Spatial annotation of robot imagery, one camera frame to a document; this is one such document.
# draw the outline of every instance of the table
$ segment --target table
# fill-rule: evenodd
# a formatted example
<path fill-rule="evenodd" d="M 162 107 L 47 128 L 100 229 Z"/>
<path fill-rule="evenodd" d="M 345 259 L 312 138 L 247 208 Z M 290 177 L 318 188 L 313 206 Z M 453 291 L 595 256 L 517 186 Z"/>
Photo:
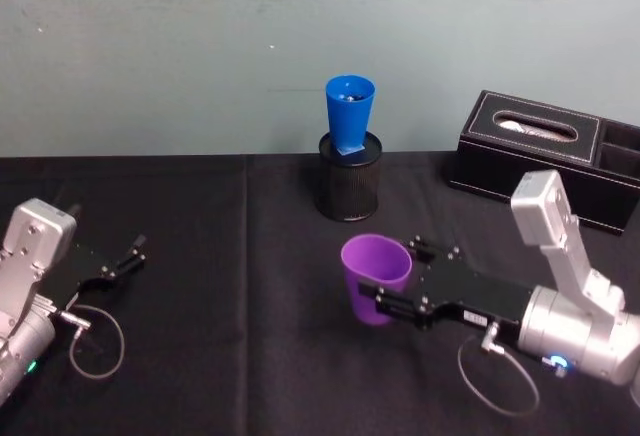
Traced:
<path fill-rule="evenodd" d="M 354 319 L 339 250 L 363 232 L 457 244 L 478 271 L 553 285 L 507 205 L 440 181 L 449 157 L 385 154 L 380 208 L 359 223 L 315 210 L 315 155 L 0 160 L 1 221 L 34 196 L 80 203 L 77 241 L 120 254 L 142 232 L 149 258 L 106 308 L 127 338 L 117 375 L 83 379 L 63 341 L 2 408 L 0 435 L 635 434 L 640 410 L 626 389 L 558 379 L 520 358 L 542 404 L 531 417 L 504 418 L 458 373 L 470 329 L 443 323 L 422 333 Z M 583 229 L 592 264 L 635 312 L 639 233 L 638 216 L 622 237 Z M 501 401 L 526 405 L 513 370 L 483 361 L 470 361 L 471 376 Z"/>

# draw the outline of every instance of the tissue box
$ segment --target tissue box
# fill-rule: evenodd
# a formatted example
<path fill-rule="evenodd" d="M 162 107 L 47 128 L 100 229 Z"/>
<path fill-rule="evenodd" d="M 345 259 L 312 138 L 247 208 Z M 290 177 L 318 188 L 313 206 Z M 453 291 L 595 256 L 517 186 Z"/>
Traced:
<path fill-rule="evenodd" d="M 446 178 L 508 202 L 528 171 L 556 169 L 585 226 L 620 235 L 640 197 L 640 129 L 544 103 L 482 91 Z"/>

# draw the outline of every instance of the cup rim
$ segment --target cup rim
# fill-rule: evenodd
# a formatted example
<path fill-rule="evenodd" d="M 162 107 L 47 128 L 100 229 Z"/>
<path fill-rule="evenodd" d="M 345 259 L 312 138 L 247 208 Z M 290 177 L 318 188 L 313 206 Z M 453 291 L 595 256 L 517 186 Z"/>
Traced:
<path fill-rule="evenodd" d="M 328 91 L 329 85 L 331 83 L 333 83 L 334 81 L 336 81 L 338 79 L 342 79 L 342 78 L 357 78 L 357 79 L 360 79 L 360 80 L 365 81 L 366 83 L 370 84 L 371 88 L 372 88 L 371 94 L 369 96 L 367 96 L 366 98 L 360 99 L 358 101 L 349 101 L 349 104 L 366 103 L 370 99 L 373 99 L 373 97 L 376 95 L 376 84 L 372 80 L 370 80 L 369 78 L 365 78 L 364 76 L 360 76 L 359 74 L 340 74 L 338 76 L 334 76 L 329 81 L 327 81 L 327 84 L 324 87 L 325 94 L 327 95 L 328 98 L 331 98 L 333 101 L 344 101 L 342 99 L 336 98 L 335 96 L 333 96 Z"/>
<path fill-rule="evenodd" d="M 350 265 L 348 265 L 345 262 L 345 258 L 344 258 L 344 253 L 347 250 L 348 246 L 360 239 L 364 239 L 364 238 L 368 238 L 368 239 L 382 239 L 385 242 L 388 243 L 392 243 L 393 245 L 395 245 L 397 248 L 402 250 L 403 255 L 406 257 L 409 265 L 407 267 L 407 271 L 402 274 L 401 276 L 398 276 L 397 278 L 394 279 L 380 279 L 380 278 L 374 278 L 372 276 L 368 276 L 366 274 L 363 274 L 361 271 L 356 271 L 355 269 L 351 268 Z M 413 269 L 413 259 L 411 258 L 411 254 L 409 254 L 409 251 L 407 250 L 407 248 L 405 248 L 401 243 L 399 243 L 398 241 L 396 241 L 395 239 L 391 239 L 387 236 L 383 236 L 382 234 L 378 234 L 378 233 L 362 233 L 362 234 L 358 234 L 356 236 L 353 236 L 351 238 L 349 238 L 349 240 L 344 243 L 342 245 L 342 249 L 340 250 L 340 259 L 342 261 L 342 264 L 349 269 L 349 271 L 352 271 L 353 273 L 357 274 L 358 277 L 360 278 L 366 278 L 370 281 L 374 281 L 376 283 L 379 284 L 393 284 L 393 283 L 397 283 L 400 282 L 406 278 L 409 277 L 409 275 L 411 274 L 411 270 Z"/>

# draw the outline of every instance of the cable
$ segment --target cable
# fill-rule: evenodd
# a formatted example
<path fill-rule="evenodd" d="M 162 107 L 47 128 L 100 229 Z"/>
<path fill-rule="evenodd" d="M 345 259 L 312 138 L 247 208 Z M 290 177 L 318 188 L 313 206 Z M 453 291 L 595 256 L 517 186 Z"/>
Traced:
<path fill-rule="evenodd" d="M 71 346 L 69 346 L 69 360 L 71 361 L 71 365 L 76 371 L 78 371 L 78 373 L 80 373 L 85 378 L 89 378 L 93 380 L 101 380 L 101 379 L 106 379 L 112 376 L 113 374 L 116 373 L 116 371 L 120 369 L 120 366 L 122 366 L 122 361 L 124 360 L 124 333 L 122 332 L 122 328 L 118 324 L 118 321 L 116 321 L 116 319 L 113 316 L 111 316 L 109 313 L 107 313 L 104 309 L 96 308 L 94 306 L 89 306 L 86 304 L 76 304 L 73 307 L 78 309 L 85 309 L 87 311 L 94 311 L 96 313 L 102 314 L 113 323 L 113 325 L 116 328 L 116 331 L 118 332 L 118 337 L 120 338 L 120 356 L 118 357 L 118 362 L 116 363 L 116 365 L 106 373 L 102 373 L 102 374 L 87 373 L 85 370 L 80 368 L 80 366 L 78 366 L 78 363 L 76 362 L 76 359 L 73 356 L 73 353 L 76 348 L 76 343 L 78 342 L 78 339 L 79 339 L 79 338 L 73 338 L 73 342 L 71 343 Z"/>
<path fill-rule="evenodd" d="M 504 353 L 501 354 L 501 356 L 504 356 L 507 359 L 507 361 L 509 361 L 520 372 L 520 374 L 522 374 L 522 376 L 527 381 L 527 383 L 529 383 L 529 386 L 531 387 L 531 391 L 533 392 L 534 402 L 533 402 L 533 405 L 529 409 L 527 409 L 525 411 L 517 412 L 517 411 L 509 411 L 508 409 L 501 408 L 500 406 L 498 406 L 495 403 L 493 403 L 492 401 L 490 401 L 489 398 L 487 398 L 484 394 L 482 394 L 480 392 L 480 390 L 478 388 L 476 388 L 471 383 L 471 381 L 467 377 L 467 375 L 466 375 L 466 373 L 465 373 L 465 371 L 464 371 L 464 369 L 462 367 L 462 350 L 464 349 L 466 344 L 469 341 L 473 340 L 473 339 L 478 339 L 478 338 L 475 337 L 475 336 L 471 336 L 464 343 L 462 343 L 460 345 L 460 348 L 458 348 L 458 369 L 460 370 L 460 374 L 462 375 L 462 379 L 464 380 L 466 385 L 469 387 L 469 389 L 471 389 L 471 391 L 473 391 L 473 393 L 478 398 L 480 398 L 480 400 L 484 404 L 489 406 L 489 408 L 491 408 L 494 411 L 502 414 L 503 416 L 523 417 L 523 416 L 528 416 L 528 415 L 534 413 L 538 409 L 538 406 L 540 406 L 540 392 L 538 391 L 538 387 L 536 386 L 535 381 L 531 378 L 531 376 L 529 375 L 527 370 L 524 369 L 524 367 L 518 362 L 518 360 L 516 358 L 514 358 L 512 355 L 510 355 L 506 350 L 504 351 Z"/>

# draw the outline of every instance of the gray wall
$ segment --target gray wall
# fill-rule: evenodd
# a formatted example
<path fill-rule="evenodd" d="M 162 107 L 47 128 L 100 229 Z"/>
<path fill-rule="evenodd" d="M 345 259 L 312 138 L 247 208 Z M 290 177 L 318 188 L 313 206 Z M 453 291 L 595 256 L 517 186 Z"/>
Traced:
<path fill-rule="evenodd" d="M 0 43 L 0 156 L 315 151 L 343 72 L 388 151 L 482 89 L 640 124 L 640 0 L 0 0 Z"/>

